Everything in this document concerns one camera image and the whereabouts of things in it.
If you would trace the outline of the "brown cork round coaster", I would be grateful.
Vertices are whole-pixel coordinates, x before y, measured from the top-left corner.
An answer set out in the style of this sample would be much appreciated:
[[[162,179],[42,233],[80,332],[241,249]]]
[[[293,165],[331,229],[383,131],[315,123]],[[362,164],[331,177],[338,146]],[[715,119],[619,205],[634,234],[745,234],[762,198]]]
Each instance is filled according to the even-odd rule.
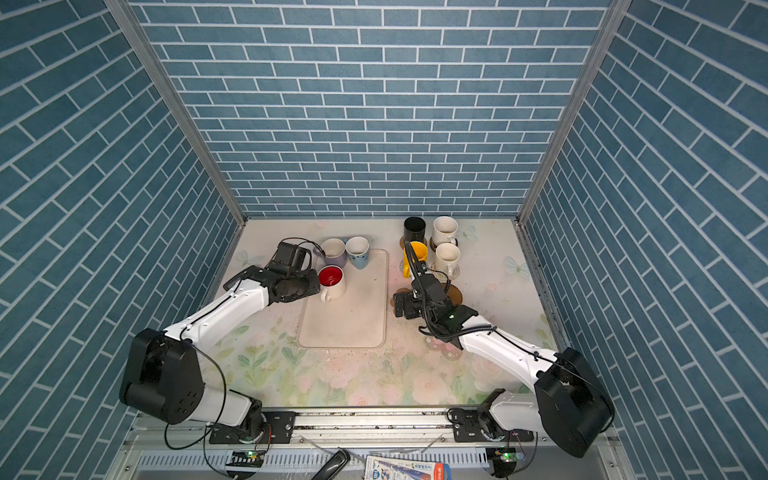
[[[454,284],[450,285],[447,295],[454,306],[463,304],[463,294]]]

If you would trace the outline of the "red inside mug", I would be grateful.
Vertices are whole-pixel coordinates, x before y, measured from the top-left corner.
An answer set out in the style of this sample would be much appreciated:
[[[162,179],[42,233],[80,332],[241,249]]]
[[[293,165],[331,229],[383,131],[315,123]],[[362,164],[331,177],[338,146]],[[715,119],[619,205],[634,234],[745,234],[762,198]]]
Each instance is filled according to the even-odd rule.
[[[344,271],[336,265],[327,265],[318,272],[321,286],[320,300],[331,302],[341,298],[346,293]]]

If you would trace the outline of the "cream white mug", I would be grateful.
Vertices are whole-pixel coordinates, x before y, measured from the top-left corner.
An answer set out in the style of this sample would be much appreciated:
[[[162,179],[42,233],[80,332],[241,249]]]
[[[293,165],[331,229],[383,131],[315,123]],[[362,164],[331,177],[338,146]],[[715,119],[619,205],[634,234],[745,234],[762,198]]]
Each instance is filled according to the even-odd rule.
[[[434,269],[454,280],[459,274],[459,260],[461,251],[458,246],[449,242],[437,246],[435,251]]]

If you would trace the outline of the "yellow mug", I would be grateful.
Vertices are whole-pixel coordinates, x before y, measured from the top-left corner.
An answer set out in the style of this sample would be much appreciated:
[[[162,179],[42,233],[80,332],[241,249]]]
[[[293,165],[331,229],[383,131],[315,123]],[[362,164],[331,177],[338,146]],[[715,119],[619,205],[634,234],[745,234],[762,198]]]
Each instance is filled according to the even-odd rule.
[[[412,256],[415,257],[418,262],[425,262],[427,260],[428,247],[424,243],[419,241],[410,241],[408,245],[413,251]],[[411,277],[411,263],[409,262],[408,250],[406,248],[403,249],[402,274],[404,278]]]

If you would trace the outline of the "white mug grey handle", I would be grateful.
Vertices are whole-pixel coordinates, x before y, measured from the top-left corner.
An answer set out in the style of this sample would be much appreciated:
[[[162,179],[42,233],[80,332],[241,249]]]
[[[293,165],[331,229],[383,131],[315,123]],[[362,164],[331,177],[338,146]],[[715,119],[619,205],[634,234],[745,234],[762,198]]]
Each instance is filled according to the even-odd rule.
[[[346,243],[339,238],[324,240],[320,244],[318,253],[322,267],[333,265],[344,268],[347,263]]]

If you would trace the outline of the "pink flower coaster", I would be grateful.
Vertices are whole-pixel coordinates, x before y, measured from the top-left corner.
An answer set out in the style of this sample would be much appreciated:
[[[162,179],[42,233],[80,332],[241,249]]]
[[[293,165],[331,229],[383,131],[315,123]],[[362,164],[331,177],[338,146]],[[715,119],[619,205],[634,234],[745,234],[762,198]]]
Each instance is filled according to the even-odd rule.
[[[460,348],[434,337],[426,337],[425,345],[429,350],[440,353],[446,360],[449,361],[457,361],[462,357],[462,350]]]

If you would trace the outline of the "beige serving tray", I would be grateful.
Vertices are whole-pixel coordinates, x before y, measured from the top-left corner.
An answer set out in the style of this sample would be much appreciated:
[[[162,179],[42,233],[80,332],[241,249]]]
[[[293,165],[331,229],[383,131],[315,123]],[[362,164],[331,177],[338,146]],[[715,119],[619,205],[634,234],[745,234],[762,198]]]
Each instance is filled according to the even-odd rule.
[[[374,249],[363,270],[342,268],[346,293],[322,302],[320,293],[306,299],[298,343],[304,348],[377,348],[386,336],[388,254]]]

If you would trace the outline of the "black mug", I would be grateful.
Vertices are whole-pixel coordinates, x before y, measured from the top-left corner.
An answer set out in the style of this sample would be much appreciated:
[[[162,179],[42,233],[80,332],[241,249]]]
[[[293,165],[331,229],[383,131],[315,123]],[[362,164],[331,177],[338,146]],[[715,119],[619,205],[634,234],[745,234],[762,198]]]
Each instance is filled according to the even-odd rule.
[[[404,221],[403,241],[424,242],[426,231],[426,222],[421,217],[408,217]]]

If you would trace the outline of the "light blue floral mug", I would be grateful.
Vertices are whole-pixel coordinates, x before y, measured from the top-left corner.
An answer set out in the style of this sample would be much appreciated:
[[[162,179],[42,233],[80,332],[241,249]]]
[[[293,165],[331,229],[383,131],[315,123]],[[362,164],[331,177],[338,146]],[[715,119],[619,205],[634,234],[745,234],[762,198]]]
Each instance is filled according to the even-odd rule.
[[[363,270],[369,264],[370,243],[366,237],[354,236],[346,241],[348,261],[358,269]]]

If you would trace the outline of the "white speckled mug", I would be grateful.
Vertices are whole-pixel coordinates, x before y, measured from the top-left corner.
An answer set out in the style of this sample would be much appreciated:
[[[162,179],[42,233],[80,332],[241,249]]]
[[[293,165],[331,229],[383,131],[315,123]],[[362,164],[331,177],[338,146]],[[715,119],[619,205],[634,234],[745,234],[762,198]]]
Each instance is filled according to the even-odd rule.
[[[440,216],[433,221],[431,242],[434,248],[442,244],[454,244],[458,232],[458,222],[449,216]]]

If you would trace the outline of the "brown paw print coaster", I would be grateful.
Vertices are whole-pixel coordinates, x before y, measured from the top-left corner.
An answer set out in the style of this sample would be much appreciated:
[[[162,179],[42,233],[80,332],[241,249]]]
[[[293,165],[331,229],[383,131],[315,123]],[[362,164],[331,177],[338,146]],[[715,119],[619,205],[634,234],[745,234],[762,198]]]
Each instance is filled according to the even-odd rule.
[[[412,298],[413,296],[414,296],[413,290],[412,289],[408,289],[408,288],[398,289],[393,294],[393,298],[394,299],[398,299],[398,298]]]

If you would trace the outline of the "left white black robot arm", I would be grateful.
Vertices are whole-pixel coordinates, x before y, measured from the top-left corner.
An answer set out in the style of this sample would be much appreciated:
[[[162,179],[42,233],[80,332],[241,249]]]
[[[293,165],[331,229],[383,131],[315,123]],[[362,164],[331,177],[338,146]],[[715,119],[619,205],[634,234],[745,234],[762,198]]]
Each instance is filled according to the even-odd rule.
[[[288,237],[264,267],[248,266],[224,284],[225,293],[198,312],[158,331],[147,328],[130,346],[120,401],[169,425],[217,423],[249,439],[264,430],[259,400],[205,384],[199,359],[246,318],[275,303],[320,292],[307,239]]]

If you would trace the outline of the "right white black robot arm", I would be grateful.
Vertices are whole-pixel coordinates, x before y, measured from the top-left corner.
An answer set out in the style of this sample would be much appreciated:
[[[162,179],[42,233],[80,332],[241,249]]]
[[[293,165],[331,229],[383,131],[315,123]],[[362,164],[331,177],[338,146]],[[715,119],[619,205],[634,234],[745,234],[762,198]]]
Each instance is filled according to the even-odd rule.
[[[477,355],[520,380],[536,403],[494,390],[477,408],[477,423],[491,440],[514,430],[542,433],[567,454],[583,457],[612,423],[615,407],[586,358],[527,343],[492,324],[476,310],[455,305],[431,274],[419,274],[410,291],[393,295],[397,317],[421,318],[422,332]]]

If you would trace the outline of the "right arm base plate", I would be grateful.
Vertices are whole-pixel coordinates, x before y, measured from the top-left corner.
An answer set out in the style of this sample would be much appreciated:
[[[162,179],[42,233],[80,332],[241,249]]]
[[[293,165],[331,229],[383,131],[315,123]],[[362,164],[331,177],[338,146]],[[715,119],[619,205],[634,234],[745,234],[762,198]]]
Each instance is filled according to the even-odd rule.
[[[483,410],[452,407],[446,411],[446,419],[453,428],[454,441],[472,442],[530,442],[534,433],[528,430],[504,430]]]

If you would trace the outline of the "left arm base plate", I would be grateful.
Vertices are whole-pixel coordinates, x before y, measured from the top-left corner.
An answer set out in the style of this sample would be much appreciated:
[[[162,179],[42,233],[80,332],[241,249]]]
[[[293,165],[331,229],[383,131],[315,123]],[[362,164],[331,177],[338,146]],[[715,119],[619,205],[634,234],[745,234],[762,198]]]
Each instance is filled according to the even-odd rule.
[[[293,411],[262,411],[259,434],[250,436],[244,428],[215,424],[208,440],[213,445],[289,444],[295,420]]]

